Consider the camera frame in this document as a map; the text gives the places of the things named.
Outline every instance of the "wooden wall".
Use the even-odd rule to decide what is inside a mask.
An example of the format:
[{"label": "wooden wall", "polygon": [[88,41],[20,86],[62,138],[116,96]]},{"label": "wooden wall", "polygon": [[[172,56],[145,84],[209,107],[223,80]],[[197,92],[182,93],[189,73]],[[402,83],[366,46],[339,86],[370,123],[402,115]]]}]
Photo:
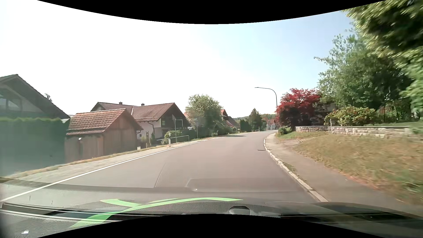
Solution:
[{"label": "wooden wall", "polygon": [[[82,138],[82,154],[80,154],[80,142],[78,138]],[[103,137],[101,134],[67,136],[65,139],[65,157],[67,163],[103,155],[105,154],[103,150]]]},{"label": "wooden wall", "polygon": [[[78,138],[82,138],[82,155]],[[125,115],[121,115],[103,133],[67,136],[66,162],[136,150],[137,146],[136,129]]]},{"label": "wooden wall", "polygon": [[136,129],[124,115],[118,117],[103,134],[105,155],[137,149]]}]

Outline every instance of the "windshield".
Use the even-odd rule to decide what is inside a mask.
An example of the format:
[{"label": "windshield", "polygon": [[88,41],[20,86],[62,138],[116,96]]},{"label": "windshield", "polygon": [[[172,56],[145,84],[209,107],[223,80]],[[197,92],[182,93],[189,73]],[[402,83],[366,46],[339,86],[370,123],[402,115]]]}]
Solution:
[{"label": "windshield", "polygon": [[204,25],[0,2],[0,206],[73,211],[55,232],[225,202],[423,216],[423,10],[384,3]]}]

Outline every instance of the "red-leaved tree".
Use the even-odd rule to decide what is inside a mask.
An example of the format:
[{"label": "red-leaved tree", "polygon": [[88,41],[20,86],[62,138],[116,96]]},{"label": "red-leaved tree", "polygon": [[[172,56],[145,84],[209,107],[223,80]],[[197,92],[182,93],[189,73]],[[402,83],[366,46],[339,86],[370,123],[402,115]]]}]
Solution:
[{"label": "red-leaved tree", "polygon": [[277,107],[276,120],[282,126],[289,126],[292,130],[295,126],[310,125],[310,117],[314,115],[313,104],[319,101],[320,96],[315,89],[290,89],[280,99]]}]

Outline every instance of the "street lamp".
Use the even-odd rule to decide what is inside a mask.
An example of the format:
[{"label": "street lamp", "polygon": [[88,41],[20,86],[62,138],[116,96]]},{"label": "street lamp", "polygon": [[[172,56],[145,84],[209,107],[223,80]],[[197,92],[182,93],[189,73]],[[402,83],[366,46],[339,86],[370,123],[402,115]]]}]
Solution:
[{"label": "street lamp", "polygon": [[[269,89],[269,88],[255,87],[255,89]],[[275,93],[275,96],[276,96],[276,116],[277,116],[277,95],[276,95],[276,92],[273,89],[270,89],[270,90],[272,90]]]}]

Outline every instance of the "hill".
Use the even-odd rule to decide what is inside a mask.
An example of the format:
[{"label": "hill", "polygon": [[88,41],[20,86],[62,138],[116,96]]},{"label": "hill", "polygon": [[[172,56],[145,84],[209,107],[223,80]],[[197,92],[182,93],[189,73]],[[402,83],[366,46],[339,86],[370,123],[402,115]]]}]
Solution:
[{"label": "hill", "polygon": [[[276,114],[262,114],[261,117],[262,118],[267,117],[268,119],[275,119]],[[248,118],[248,116],[243,116],[243,117],[234,118],[234,120],[238,122],[241,119],[245,120],[247,118]]]}]

